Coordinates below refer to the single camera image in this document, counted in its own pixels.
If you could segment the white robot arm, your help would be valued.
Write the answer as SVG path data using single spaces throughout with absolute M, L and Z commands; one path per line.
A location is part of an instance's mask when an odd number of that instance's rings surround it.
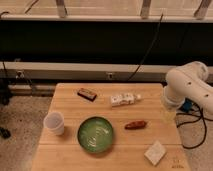
M 208 76 L 208 67 L 199 61 L 170 69 L 165 77 L 163 105 L 167 110 L 177 110 L 188 98 L 213 114 L 213 87 L 206 83 Z

